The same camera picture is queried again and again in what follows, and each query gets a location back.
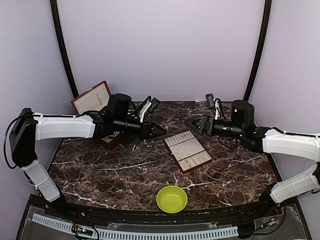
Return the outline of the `brown ring earring tray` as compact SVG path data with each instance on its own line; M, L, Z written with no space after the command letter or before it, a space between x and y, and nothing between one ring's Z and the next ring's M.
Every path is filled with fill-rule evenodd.
M163 139L163 143L183 174L202 167L213 160L191 131L166 137Z

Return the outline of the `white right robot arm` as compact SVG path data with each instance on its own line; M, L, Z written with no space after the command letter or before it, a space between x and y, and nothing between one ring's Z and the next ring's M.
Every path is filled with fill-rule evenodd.
M255 205L255 213L266 217L275 205L308 192L320 190L320 136L282 131L276 127L257 126L254 120L255 108L246 100L231 103L230 120L224 118L218 99L208 99L208 106L214 115L190 117L185 125L195 133L206 136L233 138L247 150L254 153L276 153L302 157L315 161L309 169L269 185Z

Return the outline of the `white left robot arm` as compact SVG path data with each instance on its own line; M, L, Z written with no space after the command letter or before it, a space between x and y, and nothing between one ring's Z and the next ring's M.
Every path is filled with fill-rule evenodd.
M159 106L157 98L148 96L129 113L133 105L130 96L116 93L110 96L101 110L88 110L78 115L43 114L24 108L8 125L3 138L3 152L10 147L14 165L20 168L36 190L51 203L51 210L60 218L67 218L70 206L61 198L63 194L39 162L36 142L50 139L82 138L103 139L115 133L134 133L140 140L163 136L167 130L148 120Z

